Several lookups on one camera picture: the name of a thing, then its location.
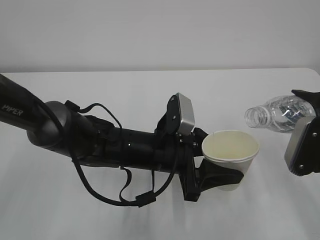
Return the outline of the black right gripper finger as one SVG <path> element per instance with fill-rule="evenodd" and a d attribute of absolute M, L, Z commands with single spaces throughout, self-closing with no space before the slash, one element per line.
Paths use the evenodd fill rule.
<path fill-rule="evenodd" d="M 292 89 L 291 92 L 295 96 L 310 103 L 315 111 L 315 115 L 317 117 L 320 116 L 320 92 L 309 92 L 309 91 L 300 90 L 300 89 Z"/>

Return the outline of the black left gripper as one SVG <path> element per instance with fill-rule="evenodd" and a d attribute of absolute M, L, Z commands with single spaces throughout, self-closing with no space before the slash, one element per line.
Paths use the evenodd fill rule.
<path fill-rule="evenodd" d="M 171 183 L 175 174 L 178 175 L 182 188 L 183 199 L 197 202 L 204 191 L 218 188 L 222 191 L 237 189 L 244 178 L 241 170 L 220 166 L 217 163 L 203 159 L 196 173 L 194 157 L 202 156 L 201 144 L 208 134 L 196 127 L 188 136 L 165 135 L 154 152 L 155 170 L 168 172 L 164 184 L 155 191 L 162 194 Z"/>

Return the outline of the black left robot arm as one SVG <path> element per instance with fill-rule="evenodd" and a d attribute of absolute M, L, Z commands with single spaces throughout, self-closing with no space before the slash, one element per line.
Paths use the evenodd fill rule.
<path fill-rule="evenodd" d="M 179 176 L 184 199 L 196 202 L 201 192 L 238 184 L 244 177 L 240 170 L 207 159 L 195 166 L 194 158 L 203 155 L 207 134 L 195 127 L 191 100 L 181 93 L 170 97 L 166 112 L 152 133 L 125 129 L 118 120 L 109 122 L 89 115 L 91 109 L 80 108 L 71 101 L 43 102 L 9 78 L 0 78 L 0 120 L 25 130 L 33 145 L 70 157 L 86 190 L 104 203 L 146 206 L 156 201 L 175 174 Z M 134 200 L 112 200 L 91 187 L 84 166 L 120 168 L 127 174 L 127 184 L 132 180 L 131 168 L 167 172 L 169 176 L 159 189 L 140 194 Z"/>

